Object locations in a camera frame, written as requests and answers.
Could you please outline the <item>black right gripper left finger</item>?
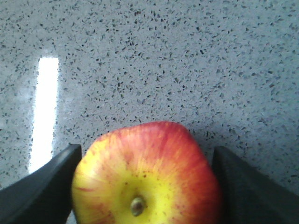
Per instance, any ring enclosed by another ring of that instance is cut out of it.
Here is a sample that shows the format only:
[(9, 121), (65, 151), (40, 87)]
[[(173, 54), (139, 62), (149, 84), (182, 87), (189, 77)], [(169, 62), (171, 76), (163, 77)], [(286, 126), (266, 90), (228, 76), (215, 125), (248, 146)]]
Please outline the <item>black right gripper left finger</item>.
[(71, 183), (82, 159), (69, 145), (37, 171), (0, 191), (2, 224), (65, 224), (72, 210)]

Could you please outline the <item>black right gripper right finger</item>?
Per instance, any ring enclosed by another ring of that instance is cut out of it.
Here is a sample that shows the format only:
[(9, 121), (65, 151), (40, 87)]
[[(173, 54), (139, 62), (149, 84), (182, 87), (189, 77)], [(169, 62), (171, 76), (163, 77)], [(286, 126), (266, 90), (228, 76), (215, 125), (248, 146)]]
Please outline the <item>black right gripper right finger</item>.
[(224, 224), (297, 224), (299, 197), (256, 171), (226, 147), (212, 168), (224, 197)]

